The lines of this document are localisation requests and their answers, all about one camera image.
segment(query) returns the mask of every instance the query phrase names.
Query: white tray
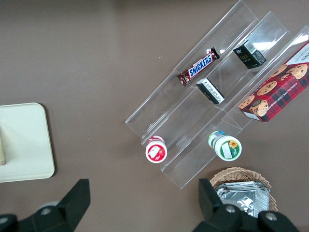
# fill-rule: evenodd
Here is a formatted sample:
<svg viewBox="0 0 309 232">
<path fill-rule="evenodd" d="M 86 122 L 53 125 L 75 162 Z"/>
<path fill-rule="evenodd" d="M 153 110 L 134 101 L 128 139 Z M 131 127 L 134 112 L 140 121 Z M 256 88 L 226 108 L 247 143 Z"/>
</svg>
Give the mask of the white tray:
<svg viewBox="0 0 309 232">
<path fill-rule="evenodd" d="M 6 159 L 0 182 L 49 178 L 55 171 L 44 108 L 37 103 L 0 106 Z"/>
</svg>

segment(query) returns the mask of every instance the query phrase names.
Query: sunflower label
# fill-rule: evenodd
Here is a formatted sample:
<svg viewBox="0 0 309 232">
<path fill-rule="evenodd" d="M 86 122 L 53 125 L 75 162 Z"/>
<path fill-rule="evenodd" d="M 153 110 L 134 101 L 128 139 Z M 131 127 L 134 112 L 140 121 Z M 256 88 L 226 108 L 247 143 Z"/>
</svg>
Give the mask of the sunflower label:
<svg viewBox="0 0 309 232">
<path fill-rule="evenodd" d="M 221 145 L 220 154 L 226 159 L 232 159 L 239 153 L 238 143 L 230 140 Z"/>
</svg>

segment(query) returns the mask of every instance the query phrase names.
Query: green and white yogurt cup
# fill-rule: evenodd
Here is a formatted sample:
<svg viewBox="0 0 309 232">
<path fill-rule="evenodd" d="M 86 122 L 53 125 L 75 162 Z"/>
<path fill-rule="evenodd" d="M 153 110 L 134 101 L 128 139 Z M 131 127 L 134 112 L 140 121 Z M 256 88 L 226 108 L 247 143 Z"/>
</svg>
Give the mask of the green and white yogurt cup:
<svg viewBox="0 0 309 232">
<path fill-rule="evenodd" d="M 223 131 L 217 130 L 210 134 L 208 144 L 217 156 L 225 161 L 236 160 L 242 151 L 241 143 L 238 139 L 225 135 Z"/>
</svg>

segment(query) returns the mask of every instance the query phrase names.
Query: silver foil packet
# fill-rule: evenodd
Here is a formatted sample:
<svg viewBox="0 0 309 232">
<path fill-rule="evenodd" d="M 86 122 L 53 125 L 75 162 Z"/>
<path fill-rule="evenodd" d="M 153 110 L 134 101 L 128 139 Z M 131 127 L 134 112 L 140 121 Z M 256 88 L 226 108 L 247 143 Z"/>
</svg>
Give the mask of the silver foil packet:
<svg viewBox="0 0 309 232">
<path fill-rule="evenodd" d="M 269 210 L 269 189 L 262 182 L 247 181 L 221 184 L 216 190 L 224 204 L 232 204 L 255 218 Z"/>
</svg>

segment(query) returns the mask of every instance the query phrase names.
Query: clear acrylic shelf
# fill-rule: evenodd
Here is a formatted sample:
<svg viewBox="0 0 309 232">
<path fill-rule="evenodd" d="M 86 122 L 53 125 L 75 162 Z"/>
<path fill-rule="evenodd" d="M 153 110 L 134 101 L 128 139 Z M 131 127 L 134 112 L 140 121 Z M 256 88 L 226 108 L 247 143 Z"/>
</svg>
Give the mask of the clear acrylic shelf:
<svg viewBox="0 0 309 232">
<path fill-rule="evenodd" d="M 293 38 L 271 12 L 258 21 L 239 1 L 126 123 L 141 137 L 143 146 L 152 135 L 164 138 L 169 152 L 160 165 L 161 171 L 182 189 L 216 157 L 208 145 L 209 134 L 221 130 L 236 137 L 251 122 L 238 104 L 300 48 L 308 35 L 309 29 L 305 27 Z M 247 39 L 267 59 L 261 67 L 247 69 L 233 52 L 233 48 Z M 213 46 L 222 52 L 221 59 L 183 87 L 177 74 Z M 220 105 L 212 104 L 196 87 L 201 78 L 210 79 L 223 93 L 225 100 Z"/>
<path fill-rule="evenodd" d="M 164 123 L 174 109 L 193 91 L 189 85 L 182 86 L 176 76 L 205 56 L 209 49 L 215 47 L 221 59 L 209 66 L 203 74 L 195 77 L 195 79 L 200 79 L 201 75 L 215 68 L 216 63 L 220 63 L 234 44 L 241 40 L 257 22 L 258 19 L 254 13 L 240 0 L 126 120 L 127 125 L 142 137 Z"/>
</svg>

